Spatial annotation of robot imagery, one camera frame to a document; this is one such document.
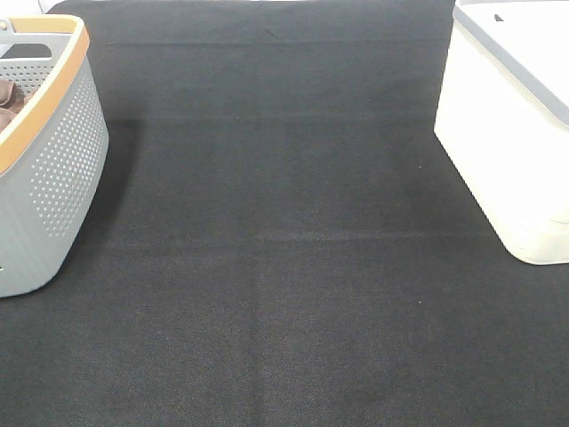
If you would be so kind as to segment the white storage box grey rim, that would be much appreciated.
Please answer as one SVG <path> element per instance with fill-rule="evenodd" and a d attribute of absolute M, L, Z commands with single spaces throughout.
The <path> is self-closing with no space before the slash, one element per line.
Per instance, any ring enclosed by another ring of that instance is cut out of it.
<path fill-rule="evenodd" d="M 434 131 L 513 256 L 567 262 L 567 2 L 457 2 Z"/>

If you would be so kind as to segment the grey perforated laundry basket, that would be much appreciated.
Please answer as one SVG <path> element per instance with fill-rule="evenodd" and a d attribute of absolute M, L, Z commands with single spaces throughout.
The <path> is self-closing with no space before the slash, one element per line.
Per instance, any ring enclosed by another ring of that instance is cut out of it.
<path fill-rule="evenodd" d="M 1 43 L 43 55 L 1 59 L 1 81 L 34 93 L 1 131 L 1 295 L 27 294 L 59 271 L 100 182 L 108 129 L 82 19 L 1 19 Z"/>

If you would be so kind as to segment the black table cloth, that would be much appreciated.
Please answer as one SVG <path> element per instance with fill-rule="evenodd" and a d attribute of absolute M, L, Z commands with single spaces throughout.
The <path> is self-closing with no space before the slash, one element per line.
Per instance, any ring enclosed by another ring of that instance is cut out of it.
<path fill-rule="evenodd" d="M 565 426 L 568 269 L 433 133 L 450 1 L 66 1 L 109 132 L 1 302 L 4 426 Z"/>

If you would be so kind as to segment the brown towel in basket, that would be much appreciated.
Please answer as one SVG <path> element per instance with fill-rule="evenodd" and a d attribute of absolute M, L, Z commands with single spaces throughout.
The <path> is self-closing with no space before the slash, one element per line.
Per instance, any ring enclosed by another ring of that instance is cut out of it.
<path fill-rule="evenodd" d="M 21 112 L 34 93 L 25 94 L 15 82 L 2 80 L 0 85 L 0 131 Z"/>

